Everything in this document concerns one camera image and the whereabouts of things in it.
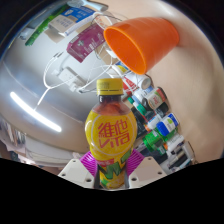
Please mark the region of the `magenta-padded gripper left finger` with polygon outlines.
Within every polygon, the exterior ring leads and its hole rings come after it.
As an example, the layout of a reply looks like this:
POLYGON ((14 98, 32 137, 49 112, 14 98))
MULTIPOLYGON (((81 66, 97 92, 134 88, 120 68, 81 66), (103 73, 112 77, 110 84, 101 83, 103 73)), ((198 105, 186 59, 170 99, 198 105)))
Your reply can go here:
POLYGON ((59 173, 59 177, 84 188, 99 187, 98 166, 91 152, 80 159, 71 159, 59 173))

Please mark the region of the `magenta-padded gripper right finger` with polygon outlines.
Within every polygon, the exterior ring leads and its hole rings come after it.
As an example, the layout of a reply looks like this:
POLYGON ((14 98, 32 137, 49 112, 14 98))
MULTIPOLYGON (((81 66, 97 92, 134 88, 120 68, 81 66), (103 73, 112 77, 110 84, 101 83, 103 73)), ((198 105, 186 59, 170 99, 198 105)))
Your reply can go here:
POLYGON ((166 173, 153 157, 144 157, 137 150, 133 150, 126 161, 126 188, 140 188, 165 176, 166 173))

